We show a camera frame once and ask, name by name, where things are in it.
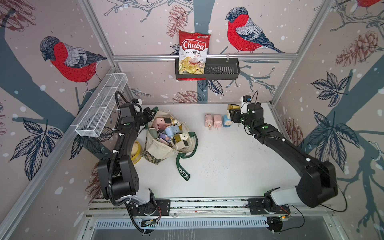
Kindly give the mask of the light blue pencil sharpener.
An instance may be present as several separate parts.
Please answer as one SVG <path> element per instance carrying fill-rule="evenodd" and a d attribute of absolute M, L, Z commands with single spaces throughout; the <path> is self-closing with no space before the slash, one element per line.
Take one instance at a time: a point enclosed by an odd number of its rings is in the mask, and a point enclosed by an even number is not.
<path fill-rule="evenodd" d="M 168 126 L 166 129 L 165 129 L 165 134 L 170 137 L 170 138 L 173 138 L 175 136 L 175 134 L 178 134 L 180 132 L 180 128 L 178 125 L 175 125 L 175 126 Z"/>

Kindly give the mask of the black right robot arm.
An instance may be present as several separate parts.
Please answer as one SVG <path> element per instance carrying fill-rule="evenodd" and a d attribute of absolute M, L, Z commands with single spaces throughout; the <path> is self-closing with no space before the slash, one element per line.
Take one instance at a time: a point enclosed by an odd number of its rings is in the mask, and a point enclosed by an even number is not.
<path fill-rule="evenodd" d="M 315 208 L 338 195 L 335 166 L 306 154 L 267 124 L 261 103 L 244 102 L 228 112 L 233 123 L 242 124 L 248 135 L 274 150 L 301 178 L 296 186 L 275 188 L 264 194 L 267 213 L 274 214 L 282 206 L 295 203 Z"/>

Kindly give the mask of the cream green-handled tote bag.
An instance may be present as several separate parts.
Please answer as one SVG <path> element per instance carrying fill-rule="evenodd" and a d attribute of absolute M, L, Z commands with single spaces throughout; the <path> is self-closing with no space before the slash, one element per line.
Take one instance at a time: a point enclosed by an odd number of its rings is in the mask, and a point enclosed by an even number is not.
<path fill-rule="evenodd" d="M 189 181 L 191 175 L 182 167 L 182 165 L 180 164 L 180 160 L 191 158 L 196 153 L 199 144 L 197 134 L 195 132 L 190 131 L 185 122 L 180 121 L 170 112 L 159 111 L 157 107 L 155 107 L 154 109 L 156 109 L 155 118 L 171 118 L 171 126 L 178 125 L 180 128 L 179 134 L 184 133 L 188 135 L 189 146 L 179 151 L 174 150 L 172 138 L 168 137 L 165 134 L 165 130 L 158 130 L 158 138 L 154 139 L 148 131 L 149 128 L 152 128 L 153 121 L 155 120 L 154 118 L 151 122 L 146 124 L 147 137 L 143 156 L 147 161 L 155 165 L 158 165 L 165 159 L 175 156 L 176 166 L 180 176 L 185 181 Z"/>

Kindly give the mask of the green pencil sharpener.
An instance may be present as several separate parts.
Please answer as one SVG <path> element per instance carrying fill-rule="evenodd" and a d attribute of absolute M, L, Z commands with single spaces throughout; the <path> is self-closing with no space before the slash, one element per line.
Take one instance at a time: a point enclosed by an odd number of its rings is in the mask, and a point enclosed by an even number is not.
<path fill-rule="evenodd" d="M 149 128 L 148 131 L 154 139 L 158 138 L 158 131 L 155 128 Z"/>

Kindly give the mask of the red Chuba cassava chips bag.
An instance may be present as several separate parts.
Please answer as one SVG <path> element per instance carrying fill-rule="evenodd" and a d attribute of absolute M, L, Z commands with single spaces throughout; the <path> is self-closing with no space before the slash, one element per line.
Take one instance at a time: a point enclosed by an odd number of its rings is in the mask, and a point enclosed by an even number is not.
<path fill-rule="evenodd" d="M 177 80 L 205 80 L 205 65 L 209 50 L 210 35 L 179 31 L 180 50 L 176 70 Z"/>

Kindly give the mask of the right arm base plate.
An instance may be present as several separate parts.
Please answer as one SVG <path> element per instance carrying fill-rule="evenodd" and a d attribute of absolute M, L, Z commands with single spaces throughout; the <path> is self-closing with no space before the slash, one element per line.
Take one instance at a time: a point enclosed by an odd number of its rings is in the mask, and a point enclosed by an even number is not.
<path fill-rule="evenodd" d="M 245 208 L 249 209 L 252 215 L 290 215 L 288 205 L 278 206 L 271 199 L 253 198 L 248 199 Z"/>

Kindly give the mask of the cream pencil sharpener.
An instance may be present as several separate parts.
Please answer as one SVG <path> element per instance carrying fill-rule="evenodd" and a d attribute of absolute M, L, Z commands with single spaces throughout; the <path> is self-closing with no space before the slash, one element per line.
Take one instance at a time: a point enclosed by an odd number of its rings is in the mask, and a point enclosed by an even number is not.
<path fill-rule="evenodd" d="M 173 149 L 179 151 L 188 147 L 189 146 L 188 138 L 189 138 L 188 135 L 184 133 L 175 134 L 174 137 L 172 138 Z"/>

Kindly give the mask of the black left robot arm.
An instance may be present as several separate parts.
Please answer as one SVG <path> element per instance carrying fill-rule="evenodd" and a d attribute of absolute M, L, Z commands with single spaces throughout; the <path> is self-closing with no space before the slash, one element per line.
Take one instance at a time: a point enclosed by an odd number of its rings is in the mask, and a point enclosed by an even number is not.
<path fill-rule="evenodd" d="M 138 212 L 153 212 L 157 208 L 154 193 L 150 189 L 140 189 L 139 175 L 131 158 L 140 128 L 153 120 L 153 111 L 143 109 L 137 99 L 118 106 L 118 109 L 113 130 L 118 140 L 110 157 L 98 165 L 103 196 L 115 207 L 127 205 Z"/>

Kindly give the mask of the yellow bowl with buns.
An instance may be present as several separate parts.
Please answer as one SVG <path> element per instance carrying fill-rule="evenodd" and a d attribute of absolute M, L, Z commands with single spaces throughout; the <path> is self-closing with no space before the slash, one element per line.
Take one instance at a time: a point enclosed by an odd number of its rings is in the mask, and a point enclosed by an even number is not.
<path fill-rule="evenodd" d="M 136 163 L 138 163 L 141 157 L 142 157 L 142 146 L 138 141 L 135 141 L 131 151 L 131 160 L 133 164 L 135 165 Z"/>

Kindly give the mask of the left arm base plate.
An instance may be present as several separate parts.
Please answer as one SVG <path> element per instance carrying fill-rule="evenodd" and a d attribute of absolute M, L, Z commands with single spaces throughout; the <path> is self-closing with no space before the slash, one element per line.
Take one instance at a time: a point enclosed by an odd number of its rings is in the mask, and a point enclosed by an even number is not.
<path fill-rule="evenodd" d="M 159 217 L 168 216 L 170 208 L 171 200 L 155 199 L 138 207 L 129 207 L 129 210 L 133 217 Z"/>

